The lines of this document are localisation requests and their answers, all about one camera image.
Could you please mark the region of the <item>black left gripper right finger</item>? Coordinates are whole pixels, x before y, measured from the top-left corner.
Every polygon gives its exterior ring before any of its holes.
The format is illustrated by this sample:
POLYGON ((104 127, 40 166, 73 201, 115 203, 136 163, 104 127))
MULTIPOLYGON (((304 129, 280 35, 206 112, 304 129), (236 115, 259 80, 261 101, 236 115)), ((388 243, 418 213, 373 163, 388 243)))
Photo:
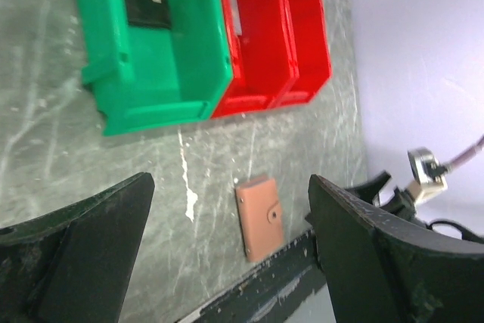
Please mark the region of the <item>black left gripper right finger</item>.
POLYGON ((483 245, 420 227, 327 179, 311 224, 338 322, 481 322, 483 245))

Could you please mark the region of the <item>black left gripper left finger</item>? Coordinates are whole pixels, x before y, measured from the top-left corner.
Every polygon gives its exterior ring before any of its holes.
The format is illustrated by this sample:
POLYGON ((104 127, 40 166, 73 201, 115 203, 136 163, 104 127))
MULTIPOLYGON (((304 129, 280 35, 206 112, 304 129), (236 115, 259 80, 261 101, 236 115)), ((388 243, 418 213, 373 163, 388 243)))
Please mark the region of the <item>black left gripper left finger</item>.
POLYGON ((149 172, 1 229, 3 322, 117 322, 154 195, 149 172))

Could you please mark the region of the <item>tan leather card holder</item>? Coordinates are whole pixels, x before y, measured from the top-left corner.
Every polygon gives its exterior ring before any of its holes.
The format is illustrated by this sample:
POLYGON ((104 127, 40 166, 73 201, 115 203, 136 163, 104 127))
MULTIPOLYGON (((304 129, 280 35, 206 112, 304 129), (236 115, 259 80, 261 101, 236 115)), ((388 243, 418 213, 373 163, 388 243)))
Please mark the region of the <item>tan leather card holder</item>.
POLYGON ((260 175, 238 185, 235 194, 247 260, 260 262, 284 243, 277 183, 260 175))

